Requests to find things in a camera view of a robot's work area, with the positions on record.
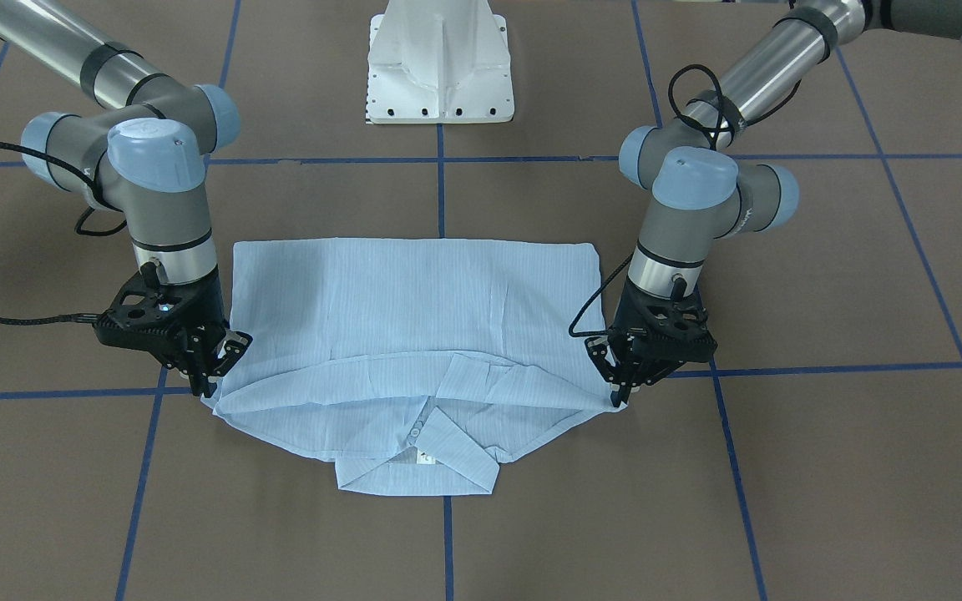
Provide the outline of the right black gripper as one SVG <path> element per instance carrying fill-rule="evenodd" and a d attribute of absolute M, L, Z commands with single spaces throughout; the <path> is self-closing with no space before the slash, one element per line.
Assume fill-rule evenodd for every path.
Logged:
<path fill-rule="evenodd" d="M 247 332 L 226 332 L 219 271 L 198 281 L 168 285 L 155 270 L 140 273 L 149 322 L 141 327 L 141 349 L 165 366 L 180 369 L 192 395 L 210 398 L 212 376 L 223 377 L 243 358 L 253 338 Z"/>

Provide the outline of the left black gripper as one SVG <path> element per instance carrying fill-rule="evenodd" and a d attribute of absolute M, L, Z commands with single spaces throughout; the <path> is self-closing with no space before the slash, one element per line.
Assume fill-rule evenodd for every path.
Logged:
<path fill-rule="evenodd" d="M 628 280 L 608 341 L 588 340 L 585 353 L 610 385 L 611 406 L 627 406 L 634 391 L 699 361 L 698 297 L 660 298 Z"/>

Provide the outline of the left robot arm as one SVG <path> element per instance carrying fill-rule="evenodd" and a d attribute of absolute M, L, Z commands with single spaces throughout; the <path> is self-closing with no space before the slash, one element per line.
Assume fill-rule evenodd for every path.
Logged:
<path fill-rule="evenodd" d="M 786 224 L 797 210 L 799 186 L 787 169 L 736 161 L 729 145 L 785 106 L 813 66 L 874 29 L 962 42 L 962 1 L 793 1 L 724 75 L 687 65 L 685 73 L 703 73 L 710 87 L 680 105 L 669 85 L 671 122 L 627 134 L 620 171 L 652 201 L 618 267 L 625 284 L 614 320 L 602 331 L 570 330 L 610 384 L 614 408 L 681 366 L 714 357 L 697 294 L 711 247 Z"/>

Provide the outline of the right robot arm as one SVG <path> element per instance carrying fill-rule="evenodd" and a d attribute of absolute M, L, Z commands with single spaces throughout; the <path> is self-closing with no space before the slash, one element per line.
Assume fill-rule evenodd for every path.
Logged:
<path fill-rule="evenodd" d="M 137 273 L 83 323 L 105 346 L 147 351 L 210 398 L 251 346 L 225 318 L 204 159 L 237 140 L 237 107 L 217 85 L 183 85 L 56 1 L 0 1 L 0 39 L 75 83 L 94 117 L 45 113 L 8 151 L 43 182 L 123 216 Z"/>

